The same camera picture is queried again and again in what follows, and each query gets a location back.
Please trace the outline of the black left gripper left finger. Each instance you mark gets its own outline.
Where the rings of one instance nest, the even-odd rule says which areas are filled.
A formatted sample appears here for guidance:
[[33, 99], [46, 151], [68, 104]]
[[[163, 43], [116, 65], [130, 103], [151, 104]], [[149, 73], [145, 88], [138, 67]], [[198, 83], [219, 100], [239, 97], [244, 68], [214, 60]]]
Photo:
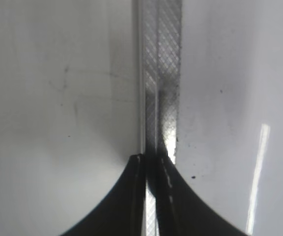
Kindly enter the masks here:
[[64, 236], [140, 236], [146, 186], [145, 156], [132, 155], [104, 199]]

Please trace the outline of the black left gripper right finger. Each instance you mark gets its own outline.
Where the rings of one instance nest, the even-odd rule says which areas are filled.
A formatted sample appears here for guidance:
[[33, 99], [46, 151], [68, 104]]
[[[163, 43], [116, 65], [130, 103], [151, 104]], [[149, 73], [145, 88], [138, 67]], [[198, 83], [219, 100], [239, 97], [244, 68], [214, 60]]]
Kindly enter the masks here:
[[186, 183], [165, 149], [145, 152], [146, 176], [156, 201], [161, 236], [243, 236]]

